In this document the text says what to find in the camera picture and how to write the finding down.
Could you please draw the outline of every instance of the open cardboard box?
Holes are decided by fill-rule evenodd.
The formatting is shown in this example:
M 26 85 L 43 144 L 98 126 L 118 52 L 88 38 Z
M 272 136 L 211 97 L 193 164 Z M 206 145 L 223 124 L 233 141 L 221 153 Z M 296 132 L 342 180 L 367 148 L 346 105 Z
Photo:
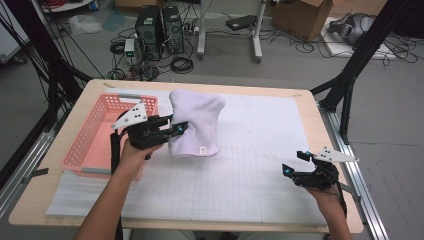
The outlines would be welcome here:
M 304 41 L 319 36 L 333 6 L 345 0 L 295 0 L 275 6 L 272 25 Z

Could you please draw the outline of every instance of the headphones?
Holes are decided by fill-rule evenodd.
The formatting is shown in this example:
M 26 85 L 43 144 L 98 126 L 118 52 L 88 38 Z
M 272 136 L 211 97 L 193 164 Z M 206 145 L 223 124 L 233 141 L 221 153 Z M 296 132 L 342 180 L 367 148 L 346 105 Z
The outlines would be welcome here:
M 328 28 L 329 33 L 337 33 L 352 46 L 357 44 L 360 37 L 366 33 L 374 19 L 364 13 L 346 14 L 343 18 L 331 21 Z

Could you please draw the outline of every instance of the grid paper sheet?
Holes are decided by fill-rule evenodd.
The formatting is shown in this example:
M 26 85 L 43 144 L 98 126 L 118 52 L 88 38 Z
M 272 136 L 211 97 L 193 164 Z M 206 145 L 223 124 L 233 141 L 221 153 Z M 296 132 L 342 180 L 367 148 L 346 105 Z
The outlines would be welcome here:
M 172 113 L 169 92 L 108 91 L 157 96 L 159 114 Z M 146 162 L 141 181 L 133 182 L 122 216 L 324 225 L 315 200 L 281 170 L 282 163 L 314 169 L 296 158 L 296 151 L 308 150 L 296 102 L 219 95 L 227 101 L 218 119 L 220 153 L 171 158 L 164 145 Z M 85 216 L 106 182 L 65 171 L 47 214 Z

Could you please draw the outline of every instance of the black tape piece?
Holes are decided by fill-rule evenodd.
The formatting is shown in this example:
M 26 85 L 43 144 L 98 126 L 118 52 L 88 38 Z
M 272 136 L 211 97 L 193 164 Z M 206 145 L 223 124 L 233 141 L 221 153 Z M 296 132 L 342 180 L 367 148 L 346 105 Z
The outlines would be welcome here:
M 21 183 L 22 184 L 28 184 L 33 177 L 46 175 L 48 173 L 49 173 L 48 168 L 34 170 L 34 171 L 31 172 L 31 174 L 29 174 L 29 176 L 23 177 Z

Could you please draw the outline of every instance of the person's right arm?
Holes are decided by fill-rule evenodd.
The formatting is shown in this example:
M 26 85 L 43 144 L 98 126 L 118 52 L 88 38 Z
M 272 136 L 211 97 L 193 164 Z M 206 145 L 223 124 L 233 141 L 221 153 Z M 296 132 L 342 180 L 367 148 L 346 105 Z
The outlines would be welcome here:
M 340 204 L 339 197 L 335 195 L 333 188 L 324 191 L 315 189 L 306 189 L 317 201 L 318 208 L 327 221 L 331 240 L 350 240 L 349 227 Z

